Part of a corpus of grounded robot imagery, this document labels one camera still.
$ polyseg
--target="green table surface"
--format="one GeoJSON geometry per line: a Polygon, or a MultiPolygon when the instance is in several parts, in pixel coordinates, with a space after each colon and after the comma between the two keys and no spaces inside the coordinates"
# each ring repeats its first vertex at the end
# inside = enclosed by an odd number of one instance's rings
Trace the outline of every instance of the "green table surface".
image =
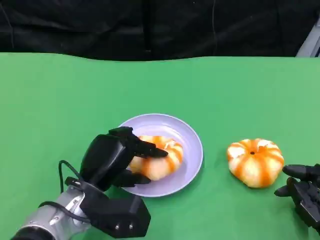
{"type": "MultiPolygon", "coordinates": [[[[145,113],[178,117],[198,133],[204,163],[178,193],[145,198],[147,240],[316,240],[267,189],[249,189],[228,169],[226,148],[264,138],[286,164],[320,162],[320,61],[204,57],[97,61],[56,54],[0,54],[1,239],[59,195],[58,161],[77,169],[93,138],[145,113]]],[[[110,196],[126,196],[110,189],[110,196]]],[[[76,240],[110,239],[91,229],[76,240]]]]}

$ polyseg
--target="robotic hand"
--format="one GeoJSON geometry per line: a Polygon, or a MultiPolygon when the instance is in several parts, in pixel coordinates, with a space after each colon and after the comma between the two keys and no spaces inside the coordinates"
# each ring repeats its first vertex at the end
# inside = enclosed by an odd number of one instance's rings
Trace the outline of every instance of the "robotic hand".
{"type": "Polygon", "coordinates": [[[61,195],[40,204],[11,240],[69,240],[93,226],[114,238],[144,237],[151,216],[143,200],[108,198],[112,185],[134,187],[150,179],[127,170],[134,156],[165,157],[168,153],[155,144],[140,140],[131,127],[112,129],[98,135],[90,144],[78,173],[68,162],[60,161],[61,195]],[[67,177],[64,191],[62,164],[78,177],[67,177]]]}
{"type": "Polygon", "coordinates": [[[286,165],[283,172],[290,177],[274,194],[291,197],[300,218],[320,234],[320,165],[286,165]]]}

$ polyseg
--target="toy pumpkin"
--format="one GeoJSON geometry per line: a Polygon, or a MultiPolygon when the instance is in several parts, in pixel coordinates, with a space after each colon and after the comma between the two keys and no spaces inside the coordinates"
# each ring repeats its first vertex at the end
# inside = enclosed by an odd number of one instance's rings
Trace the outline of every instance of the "toy pumpkin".
{"type": "Polygon", "coordinates": [[[232,143],[227,159],[230,172],[250,188],[272,185],[285,162],[277,145],[260,138],[232,143]]]}
{"type": "Polygon", "coordinates": [[[164,136],[139,136],[139,139],[153,143],[157,148],[168,152],[166,157],[161,158],[141,158],[135,156],[129,164],[133,173],[141,173],[150,180],[160,180],[175,171],[181,166],[183,161],[183,148],[172,138],[164,136]]]}

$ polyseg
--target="black curtain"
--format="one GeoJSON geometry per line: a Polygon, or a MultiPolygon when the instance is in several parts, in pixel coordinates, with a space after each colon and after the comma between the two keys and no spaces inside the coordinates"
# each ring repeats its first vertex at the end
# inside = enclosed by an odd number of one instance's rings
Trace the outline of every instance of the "black curtain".
{"type": "Polygon", "coordinates": [[[2,0],[0,52],[294,57],[319,10],[320,0],[2,0]]]}

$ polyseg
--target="pumpkin-shaped bun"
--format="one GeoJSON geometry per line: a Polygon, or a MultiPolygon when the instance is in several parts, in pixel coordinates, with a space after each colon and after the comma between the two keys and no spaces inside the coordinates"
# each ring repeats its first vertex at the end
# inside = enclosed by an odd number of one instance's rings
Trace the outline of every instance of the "pumpkin-shaped bun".
{"type": "Polygon", "coordinates": [[[157,181],[174,173],[181,166],[183,148],[172,138],[164,136],[139,136],[139,139],[155,144],[157,148],[167,151],[168,155],[161,158],[141,158],[135,156],[129,164],[130,170],[133,173],[140,173],[153,181],[157,181]]]}
{"type": "Polygon", "coordinates": [[[260,138],[232,143],[227,158],[230,172],[250,188],[272,185],[285,163],[278,146],[260,138]]]}

